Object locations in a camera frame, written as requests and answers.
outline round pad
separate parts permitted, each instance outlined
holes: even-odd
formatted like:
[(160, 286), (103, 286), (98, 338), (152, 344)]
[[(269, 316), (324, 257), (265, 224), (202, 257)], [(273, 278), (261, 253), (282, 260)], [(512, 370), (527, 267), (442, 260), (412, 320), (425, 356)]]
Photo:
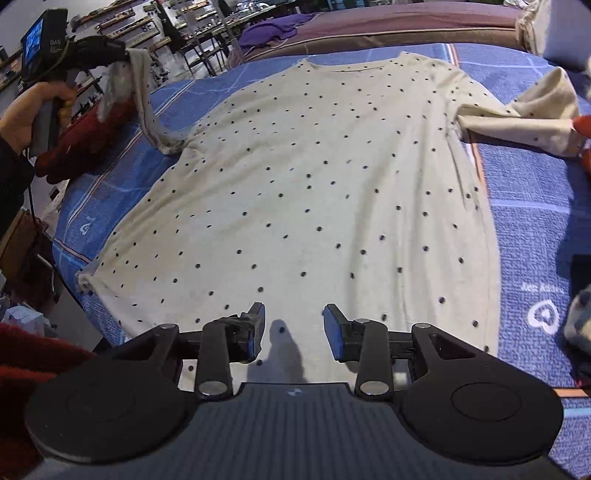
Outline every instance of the round pad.
[(182, 393), (148, 362), (92, 361), (41, 385), (25, 423), (44, 452), (111, 463), (162, 444), (185, 417)]
[(431, 450), (486, 465), (547, 453), (563, 418), (550, 387), (493, 357), (438, 362), (411, 385), (400, 412)]

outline t-shirt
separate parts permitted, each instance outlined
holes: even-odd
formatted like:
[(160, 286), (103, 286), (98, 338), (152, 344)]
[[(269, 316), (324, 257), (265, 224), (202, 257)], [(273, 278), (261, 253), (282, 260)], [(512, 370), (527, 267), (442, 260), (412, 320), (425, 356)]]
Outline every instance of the t-shirt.
[[(300, 61), (194, 126), (80, 282), (129, 336), (200, 329), (263, 302), (262, 363), (232, 364), (236, 385), (353, 381), (324, 334), (328, 303), (389, 330), (432, 323), (495, 354), (498, 246), (460, 139), (471, 129), (574, 155), (577, 114), (562, 69), (505, 106), (421, 55)], [(142, 126), (161, 145), (155, 122)]]

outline orange glove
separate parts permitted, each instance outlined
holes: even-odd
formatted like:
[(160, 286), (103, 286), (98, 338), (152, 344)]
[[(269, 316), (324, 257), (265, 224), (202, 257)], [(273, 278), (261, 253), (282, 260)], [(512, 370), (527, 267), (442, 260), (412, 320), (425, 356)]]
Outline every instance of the orange glove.
[[(573, 120), (573, 128), (584, 137), (591, 138), (591, 115), (578, 116)], [(581, 165), (591, 175), (591, 150), (585, 149), (581, 155)]]

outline metal screw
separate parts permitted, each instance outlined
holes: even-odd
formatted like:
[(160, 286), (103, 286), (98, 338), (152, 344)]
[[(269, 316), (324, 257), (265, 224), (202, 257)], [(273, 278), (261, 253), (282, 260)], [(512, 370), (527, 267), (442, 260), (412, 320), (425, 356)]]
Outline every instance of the metal screw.
[(380, 380), (369, 380), (363, 382), (359, 389), (366, 395), (383, 395), (390, 390), (384, 382)]
[(221, 395), (228, 390), (226, 384), (218, 382), (217, 380), (210, 380), (199, 385), (199, 392), (208, 397), (215, 397)]

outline t-shirt sleeve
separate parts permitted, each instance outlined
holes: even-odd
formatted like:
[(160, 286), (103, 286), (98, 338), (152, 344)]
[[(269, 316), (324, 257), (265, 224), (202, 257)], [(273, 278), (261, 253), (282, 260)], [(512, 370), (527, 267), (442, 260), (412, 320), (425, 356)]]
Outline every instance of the t-shirt sleeve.
[(547, 73), (507, 105), (467, 75), (447, 95), (450, 116), (455, 116), (464, 139), (470, 130), (561, 157), (577, 156), (584, 144), (572, 122), (579, 115), (577, 95), (562, 68)]

